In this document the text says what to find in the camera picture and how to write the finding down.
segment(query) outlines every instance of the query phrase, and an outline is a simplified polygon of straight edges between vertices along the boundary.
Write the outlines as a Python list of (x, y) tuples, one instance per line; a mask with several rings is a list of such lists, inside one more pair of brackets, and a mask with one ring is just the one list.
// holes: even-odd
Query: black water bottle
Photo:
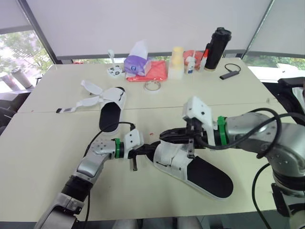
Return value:
[(231, 39), (231, 32), (223, 27), (218, 27), (212, 35), (211, 42), (207, 45), (209, 52), (204, 68), (208, 71), (213, 71), (218, 65), (220, 58), (223, 55), (227, 43)]

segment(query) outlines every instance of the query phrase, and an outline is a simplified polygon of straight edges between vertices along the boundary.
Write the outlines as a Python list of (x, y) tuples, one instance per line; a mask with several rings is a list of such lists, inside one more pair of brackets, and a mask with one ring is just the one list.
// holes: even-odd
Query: cable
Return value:
[(245, 141), (246, 139), (248, 139), (251, 135), (253, 135), (254, 133), (256, 133), (257, 131), (259, 131), (260, 128), (262, 128), (263, 126), (267, 125), (268, 123), (274, 121), (276, 119), (276, 117), (273, 117), (273, 118), (270, 118), (270, 119), (267, 119), (266, 121), (262, 122), (261, 124), (259, 124), (258, 126), (254, 127), (252, 130), (250, 130), (248, 133), (246, 133), (245, 135), (243, 135), (242, 137), (238, 138), (237, 140), (229, 143), (229, 144), (226, 144), (224, 146), (212, 146), (212, 145), (209, 145), (208, 143), (204, 142), (202, 139), (201, 139), (201, 136), (199, 134), (196, 134), (195, 135), (195, 139), (196, 141), (206, 147), (206, 148), (209, 148), (209, 149), (216, 149), (216, 150), (222, 150), (222, 149), (229, 149), (229, 148), (232, 148), (236, 145), (238, 145), (239, 143)]
[(84, 221), (84, 226), (82, 227), (82, 229), (86, 228), (86, 225), (87, 225), (87, 222), (88, 222), (88, 218), (89, 218), (89, 212), (90, 212), (90, 192), (88, 194), (88, 205), (87, 205), (86, 219)]
[[(112, 123), (112, 124), (109, 124), (107, 125), (106, 127), (104, 127), (100, 132), (98, 132), (94, 138), (90, 141), (89, 145), (87, 146), (86, 148), (86, 151), (85, 151), (85, 154), (84, 154), (84, 157), (87, 155), (89, 149), (90, 149), (90, 146), (91, 144), (94, 142), (94, 140), (103, 132), (105, 131), (107, 128), (113, 126), (113, 125), (118, 125), (118, 124), (129, 124), (130, 125), (130, 130), (133, 130), (135, 129), (135, 124), (133, 123), (130, 123), (130, 122), (116, 122), (116, 123)], [(87, 213), (86, 213), (86, 219), (84, 221), (84, 226), (82, 227), (82, 229), (85, 229), (86, 228), (86, 225), (87, 225), (87, 222), (88, 222), (88, 218), (89, 218), (89, 212), (90, 212), (90, 192), (88, 194), (88, 206), (87, 206)]]
[(250, 112), (258, 112), (258, 111), (268, 111), (273, 114), (273, 116), (276, 120), (276, 133), (275, 133), (274, 139), (264, 152), (256, 155), (256, 158), (260, 159), (260, 158), (263, 158), (264, 156), (266, 156), (267, 153), (269, 153), (273, 149), (273, 147), (277, 143), (278, 139), (280, 138), (280, 136), (282, 134), (282, 122), (281, 122), (281, 118), (279, 117), (278, 113), (270, 108), (258, 108), (258, 109), (254, 109)]
[(238, 72), (241, 71), (241, 67), (238, 66), (237, 64), (235, 64), (235, 63), (227, 63), (227, 64), (224, 66), (224, 68), (225, 68), (226, 70), (228, 70), (229, 72), (232, 72), (232, 70), (229, 69), (229, 68), (227, 68), (227, 65), (234, 65), (234, 66), (238, 67)]
[[(303, 122), (305, 122), (305, 116), (304, 115), (299, 114), (299, 113), (294, 113), (294, 112), (280, 114), (279, 117), (280, 118), (283, 118), (283, 117), (295, 117), (295, 118), (298, 118), (298, 119), (302, 120)], [(229, 149), (229, 148), (232, 148), (232, 147), (238, 145), (239, 143), (243, 142), (244, 140), (248, 139), (252, 134), (257, 132), (260, 128), (262, 128), (263, 126), (267, 125), (268, 123), (270, 123), (270, 122), (272, 122), (274, 120), (275, 120), (275, 117), (267, 119), (266, 121), (262, 122), (257, 127), (255, 127), (252, 130), (250, 130), (247, 134), (243, 135), (242, 137), (238, 138), (237, 140), (235, 140), (235, 141), (233, 141), (233, 142), (231, 142), (231, 143), (229, 143), (227, 145), (224, 145), (224, 146), (212, 146), (212, 145), (209, 145), (206, 142), (204, 142), (201, 139), (201, 136), (198, 135), (198, 134), (195, 135), (194, 138), (196, 139), (196, 141), (200, 145), (202, 145), (202, 146), (204, 146), (206, 148), (209, 148), (209, 149), (216, 149), (216, 150)]]
[(98, 132), (98, 133), (94, 136), (94, 138), (90, 141), (89, 145), (88, 145), (87, 148), (86, 148), (86, 151), (85, 151), (84, 156), (87, 155), (87, 153), (88, 153), (88, 151), (89, 151), (89, 149), (90, 149), (91, 144), (94, 142), (94, 140), (95, 140), (102, 132), (104, 132), (107, 128), (109, 128), (109, 127), (111, 127), (111, 126), (113, 126), (113, 125), (118, 125), (118, 124), (129, 124), (129, 125), (130, 125), (130, 130), (135, 129), (135, 124), (130, 123), (130, 122), (116, 122), (116, 123), (112, 123), (112, 124), (107, 125), (107, 126), (104, 127), (100, 132)]
[(253, 204), (254, 204), (254, 206), (255, 206), (255, 208), (256, 208), (257, 213), (258, 213), (259, 216), (261, 217), (261, 219), (262, 219), (262, 221), (264, 222), (264, 224), (266, 225), (266, 227), (267, 227), (268, 229), (271, 229), (271, 227), (270, 227), (270, 225), (268, 224), (266, 218), (263, 216), (262, 212), (261, 212), (260, 209), (258, 208), (256, 199), (255, 199), (255, 185), (256, 185), (256, 181), (257, 181), (257, 179), (258, 179), (258, 176), (259, 176), (259, 175), (261, 174), (261, 172), (262, 172), (265, 168), (267, 168), (269, 165), (270, 165), (270, 164), (267, 163), (266, 165), (264, 165), (263, 167), (261, 167), (261, 168), (257, 171), (257, 173), (256, 173), (256, 175), (255, 175), (255, 177), (254, 177), (254, 179), (253, 179), (253, 183), (252, 183), (252, 201), (253, 201)]

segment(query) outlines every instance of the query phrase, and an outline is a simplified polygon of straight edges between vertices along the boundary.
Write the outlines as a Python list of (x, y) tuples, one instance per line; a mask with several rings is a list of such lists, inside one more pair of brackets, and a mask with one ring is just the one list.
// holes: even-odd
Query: window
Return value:
[(249, 56), (243, 61), (262, 82), (276, 83), (281, 78), (305, 77), (305, 59), (277, 56)]
[[(149, 57), (153, 61), (169, 61), (170, 56), (154, 56)], [(124, 63), (125, 58), (114, 58), (115, 63)], [(76, 59), (73, 63), (111, 63), (110, 58), (100, 58), (100, 59)]]
[[(124, 63), (125, 58), (114, 58), (115, 63)], [(77, 59), (73, 60), (73, 63), (111, 63), (110, 58), (100, 59)]]
[[(32, 85), (53, 64), (46, 50), (33, 31), (22, 31), (0, 35), (0, 73), (10, 74), (20, 67)], [(12, 77), (16, 85), (24, 87)], [(13, 91), (0, 81), (0, 93)]]

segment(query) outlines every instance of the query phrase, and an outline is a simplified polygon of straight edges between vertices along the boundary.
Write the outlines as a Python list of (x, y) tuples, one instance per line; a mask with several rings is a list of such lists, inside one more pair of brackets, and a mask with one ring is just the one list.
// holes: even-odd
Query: white window shade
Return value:
[(16, 0), (0, 0), (0, 34), (31, 29)]
[(276, 0), (250, 52), (305, 58), (305, 0)]
[(203, 50), (217, 27), (232, 32), (227, 50), (245, 50), (270, 0), (27, 0), (58, 59), (149, 52), (173, 46)]

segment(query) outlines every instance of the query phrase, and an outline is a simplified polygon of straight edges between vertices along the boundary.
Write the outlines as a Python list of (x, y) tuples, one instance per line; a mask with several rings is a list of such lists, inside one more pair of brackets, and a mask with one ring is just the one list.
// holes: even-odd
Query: silver robot arm segment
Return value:
[(72, 229), (77, 223), (74, 216), (81, 212), (84, 201), (102, 172), (107, 160), (127, 158), (128, 153), (143, 145), (143, 136), (133, 129), (123, 142), (96, 139), (90, 146), (62, 191), (36, 223), (34, 229)]
[[(229, 142), (267, 119), (268, 116), (259, 113), (226, 118)], [(276, 122), (273, 121), (236, 147), (261, 154), (273, 141), (275, 133)], [(282, 134), (265, 157), (273, 170), (275, 183), (271, 186), (278, 212), (290, 217), (291, 228), (305, 228), (305, 126), (282, 123)]]

